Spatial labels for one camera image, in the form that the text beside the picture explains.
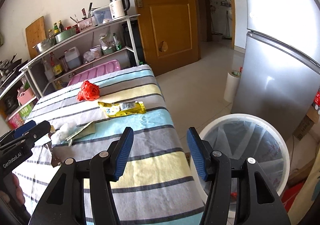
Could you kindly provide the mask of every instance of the silver screw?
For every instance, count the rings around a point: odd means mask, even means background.
[[[213,151],[212,154],[213,154],[214,156],[217,156],[217,157],[219,157],[219,156],[222,155],[221,152],[218,151],[218,150]]]
[[[65,161],[65,164],[72,164],[73,163],[73,159],[72,158],[68,158]]]
[[[99,156],[101,156],[101,157],[107,157],[108,155],[109,155],[108,151],[102,151],[99,154]]]
[[[248,158],[248,162],[249,162],[250,164],[254,164],[254,163],[256,162],[256,160],[255,160],[254,158],[252,158],[252,157],[249,157],[249,158]]]

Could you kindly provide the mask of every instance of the silver refrigerator door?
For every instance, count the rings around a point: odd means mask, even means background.
[[[320,68],[301,53],[249,32],[231,113],[260,117],[287,140],[320,86]]]
[[[248,29],[320,63],[320,10],[315,0],[248,0]]]

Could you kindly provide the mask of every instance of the red plastic bag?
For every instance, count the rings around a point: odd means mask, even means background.
[[[315,99],[313,100],[315,104],[320,105],[320,92],[317,92]]]
[[[84,81],[81,85],[81,91],[79,91],[77,100],[82,101],[94,101],[100,97],[99,86],[89,81]]]

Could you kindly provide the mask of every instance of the electric kettle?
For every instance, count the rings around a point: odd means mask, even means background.
[[[130,8],[129,0],[110,0],[110,11],[112,20],[119,19],[124,17],[127,14],[128,9]]]

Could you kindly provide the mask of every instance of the wooden cutting board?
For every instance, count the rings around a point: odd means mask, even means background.
[[[33,59],[38,55],[37,50],[33,47],[46,39],[43,16],[26,28],[26,38],[30,58]]]

